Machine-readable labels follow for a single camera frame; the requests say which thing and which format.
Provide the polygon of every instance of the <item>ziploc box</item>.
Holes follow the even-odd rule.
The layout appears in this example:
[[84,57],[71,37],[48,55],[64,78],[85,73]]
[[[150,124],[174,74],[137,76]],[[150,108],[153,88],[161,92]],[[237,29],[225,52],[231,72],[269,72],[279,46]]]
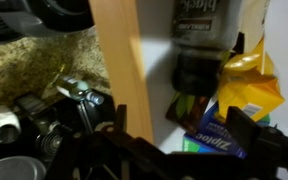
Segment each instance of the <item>ziploc box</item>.
[[[203,116],[199,131],[195,136],[188,133],[184,135],[183,151],[197,153],[226,153],[244,158],[246,153],[239,147],[238,143],[229,134],[225,125],[217,119],[218,103],[215,103]],[[260,125],[268,125],[269,118],[258,122]]]

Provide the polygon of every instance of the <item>bottle label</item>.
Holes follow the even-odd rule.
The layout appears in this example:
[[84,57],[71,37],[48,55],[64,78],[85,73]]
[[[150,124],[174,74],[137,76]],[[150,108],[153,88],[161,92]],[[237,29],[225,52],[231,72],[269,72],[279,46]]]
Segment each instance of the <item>bottle label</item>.
[[180,31],[210,31],[218,0],[179,0],[176,29]]
[[183,9],[188,12],[191,9],[201,9],[203,12],[208,10],[215,11],[217,0],[181,0]]

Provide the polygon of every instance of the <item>granite countertop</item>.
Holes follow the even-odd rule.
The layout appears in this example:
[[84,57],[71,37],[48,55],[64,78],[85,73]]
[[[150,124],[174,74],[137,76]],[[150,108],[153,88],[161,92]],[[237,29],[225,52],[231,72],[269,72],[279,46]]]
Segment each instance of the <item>granite countertop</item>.
[[92,88],[110,94],[98,38],[91,30],[85,30],[0,45],[0,105],[11,106],[14,98],[29,91],[49,104],[64,98],[54,88],[46,88],[50,74],[59,71],[63,64],[65,74],[86,80]]

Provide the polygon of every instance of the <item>black appliance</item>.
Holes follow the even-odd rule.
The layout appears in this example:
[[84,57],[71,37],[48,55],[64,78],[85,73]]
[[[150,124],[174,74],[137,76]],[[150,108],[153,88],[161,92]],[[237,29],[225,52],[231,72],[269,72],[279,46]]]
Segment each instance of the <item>black appliance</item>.
[[[115,119],[112,97],[97,93],[101,94],[105,101],[101,105],[92,107],[92,110],[97,112],[96,116],[89,117],[93,120],[92,123],[95,123],[92,124],[93,126],[102,122],[112,122]],[[24,118],[20,120],[22,132],[19,138],[10,144],[0,144],[0,160],[28,156],[38,159],[48,169],[65,136],[62,132],[88,133],[80,116],[79,104],[77,101],[66,98],[50,106],[49,110],[44,111],[41,116],[34,116],[34,119],[24,115]]]
[[[226,127],[248,153],[245,159],[224,154],[166,155],[144,139],[133,138],[124,132],[124,105],[117,108],[113,124],[106,125],[91,135],[83,130],[64,130],[62,142],[47,166],[44,180],[69,179],[76,166],[80,168],[82,179],[105,180],[277,179],[278,167],[288,170],[288,137],[276,128],[258,126],[237,107],[230,107],[228,112]],[[68,122],[72,121],[72,117],[66,117]],[[22,122],[27,123],[22,124],[23,130],[34,129],[28,128],[32,125],[28,123],[30,121]],[[39,153],[36,148],[20,143],[25,138],[25,142],[29,142],[27,138],[32,137],[34,136],[25,136],[9,146],[0,146],[0,152],[4,156],[5,153],[9,156],[19,155],[19,152],[22,156],[36,156]]]
[[0,44],[24,36],[63,35],[93,25],[87,0],[0,0]]

